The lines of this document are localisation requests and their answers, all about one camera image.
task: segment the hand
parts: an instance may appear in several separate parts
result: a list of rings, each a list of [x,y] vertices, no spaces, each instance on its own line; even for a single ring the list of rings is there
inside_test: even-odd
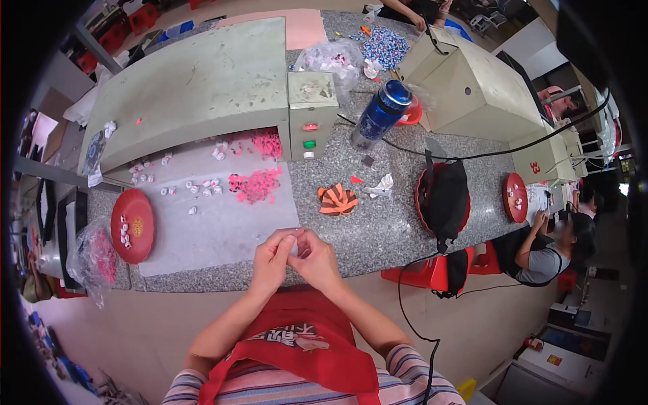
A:
[[[249,290],[270,297],[286,278],[286,262],[301,228],[277,229],[254,254],[254,273]]]
[[[546,221],[549,221],[549,212],[547,210],[545,211],[538,211],[535,215],[535,220],[533,221],[533,227],[540,229],[540,226]]]
[[[425,31],[425,20],[418,14],[412,12],[411,16],[408,16],[412,24],[416,25],[416,29],[419,31]]]
[[[297,257],[288,256],[288,265],[324,295],[342,283],[335,249],[311,230],[297,237]]]

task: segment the pink paper sheet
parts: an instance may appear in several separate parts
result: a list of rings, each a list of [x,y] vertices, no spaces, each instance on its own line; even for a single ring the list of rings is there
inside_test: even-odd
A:
[[[263,11],[243,14],[222,19],[216,24],[224,27],[256,19],[285,17],[286,18],[286,49],[305,49],[309,46],[327,39],[324,24],[319,10],[309,8],[295,8],[293,10]]]

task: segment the control box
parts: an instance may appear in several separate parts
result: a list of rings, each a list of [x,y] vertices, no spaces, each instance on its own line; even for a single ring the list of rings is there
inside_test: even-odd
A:
[[[333,75],[288,72],[288,105],[292,160],[321,157],[340,112]]]

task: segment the orange and brown cloth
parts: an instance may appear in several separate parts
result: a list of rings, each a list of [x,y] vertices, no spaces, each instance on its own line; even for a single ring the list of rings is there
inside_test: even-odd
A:
[[[351,190],[343,190],[342,184],[338,183],[328,190],[320,187],[318,197],[322,201],[319,211],[326,215],[349,215],[353,207],[358,205],[358,197]]]

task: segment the striped shirt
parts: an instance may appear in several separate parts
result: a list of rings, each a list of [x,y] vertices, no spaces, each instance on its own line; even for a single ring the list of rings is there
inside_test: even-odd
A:
[[[376,368],[381,404],[414,405],[423,401],[430,366],[414,348],[394,347],[387,356],[388,370]],[[195,405],[198,392],[207,379],[201,373],[184,369],[171,384],[163,404]],[[337,393],[308,382],[271,365],[258,365],[227,375],[215,404],[358,404],[355,395]],[[434,373],[428,405],[465,405],[457,390],[441,375]]]

